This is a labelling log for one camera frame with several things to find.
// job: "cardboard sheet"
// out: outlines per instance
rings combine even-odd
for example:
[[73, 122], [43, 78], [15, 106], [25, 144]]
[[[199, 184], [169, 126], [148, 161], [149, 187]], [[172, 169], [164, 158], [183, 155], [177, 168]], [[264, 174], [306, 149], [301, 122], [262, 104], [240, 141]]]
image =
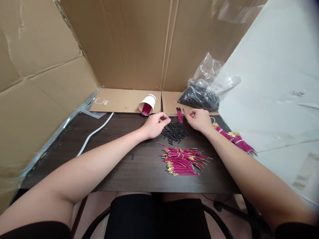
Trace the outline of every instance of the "cardboard sheet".
[[183, 91], [226, 61], [267, 0], [59, 1], [104, 88]]
[[153, 113], [160, 112], [161, 93], [160, 91], [143, 91], [143, 90], [121, 90], [121, 89], [100, 89], [97, 98], [104, 98], [109, 101], [107, 105], [96, 104], [95, 100], [90, 111], [96, 112], [119, 112], [119, 113], [140, 113], [139, 103], [148, 95], [156, 97], [156, 103]]
[[19, 175], [97, 89], [52, 0], [0, 1], [0, 214]]
[[[177, 114], [176, 107], [180, 107], [182, 109], [182, 114], [184, 114], [183, 109], [187, 114], [194, 109], [193, 107], [177, 103], [182, 94], [183, 92], [162, 91], [163, 112], [166, 114]], [[219, 115], [218, 112], [209, 112], [209, 114]]]
[[104, 88], [160, 88], [170, 1], [60, 1]]

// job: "clear plastic bag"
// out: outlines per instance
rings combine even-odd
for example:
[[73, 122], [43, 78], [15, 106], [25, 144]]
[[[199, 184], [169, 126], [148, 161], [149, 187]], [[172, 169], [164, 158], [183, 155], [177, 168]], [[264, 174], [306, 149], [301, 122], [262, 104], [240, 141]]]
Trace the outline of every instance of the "clear plastic bag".
[[208, 111], [218, 111], [219, 96], [241, 82], [239, 76], [217, 77], [223, 62], [212, 58], [208, 52], [197, 68], [194, 77], [188, 80], [187, 89], [178, 103]]

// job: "hand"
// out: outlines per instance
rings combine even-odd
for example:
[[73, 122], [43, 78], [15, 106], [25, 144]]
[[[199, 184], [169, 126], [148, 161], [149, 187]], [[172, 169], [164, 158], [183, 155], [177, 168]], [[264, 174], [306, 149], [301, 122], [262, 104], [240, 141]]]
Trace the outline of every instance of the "hand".
[[206, 110], [192, 109], [188, 114], [185, 115], [185, 117], [189, 125], [201, 133], [213, 127], [209, 112]]
[[164, 112], [160, 112], [149, 116], [140, 130], [143, 136], [145, 136], [145, 139], [155, 138], [160, 135], [170, 121], [171, 119]]

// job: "white paper cup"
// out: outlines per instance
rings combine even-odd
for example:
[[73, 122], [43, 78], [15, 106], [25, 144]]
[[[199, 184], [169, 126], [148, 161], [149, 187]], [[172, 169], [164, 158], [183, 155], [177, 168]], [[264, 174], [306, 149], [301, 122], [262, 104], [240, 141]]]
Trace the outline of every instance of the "white paper cup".
[[147, 97], [145, 97], [144, 100], [142, 100], [142, 102], [139, 104], [139, 110], [142, 112], [143, 110], [143, 106], [145, 103], [149, 104], [152, 109], [150, 111], [150, 114], [153, 113], [154, 111], [154, 105], [155, 105], [155, 102], [156, 102], [156, 97], [154, 95], [148, 95]]

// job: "dark wooden table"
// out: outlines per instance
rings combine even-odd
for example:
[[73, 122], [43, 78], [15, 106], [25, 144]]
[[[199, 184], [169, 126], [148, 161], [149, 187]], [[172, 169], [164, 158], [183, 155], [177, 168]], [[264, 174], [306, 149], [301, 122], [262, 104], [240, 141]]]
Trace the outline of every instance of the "dark wooden table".
[[[78, 114], [28, 173], [21, 188], [33, 187], [53, 170], [74, 158], [87, 136], [99, 128], [109, 116], [110, 114], [107, 113], [97, 120], [83, 113]], [[229, 130], [220, 116], [214, 116], [214, 118], [223, 129]], [[90, 138], [84, 152], [138, 129], [145, 121], [146, 117], [140, 114], [114, 114], [108, 124]], [[166, 163], [156, 156], [163, 154], [161, 150], [163, 146], [157, 142], [170, 145], [167, 139], [163, 139], [160, 135], [132, 149], [96, 187], [95, 191], [240, 193], [209, 141], [200, 132], [193, 130], [186, 119], [183, 125], [187, 128], [189, 136], [174, 146], [181, 149], [194, 147], [204, 150], [203, 155], [213, 158], [207, 166], [204, 165], [203, 172], [197, 170], [200, 173], [199, 176], [173, 176], [167, 173]]]

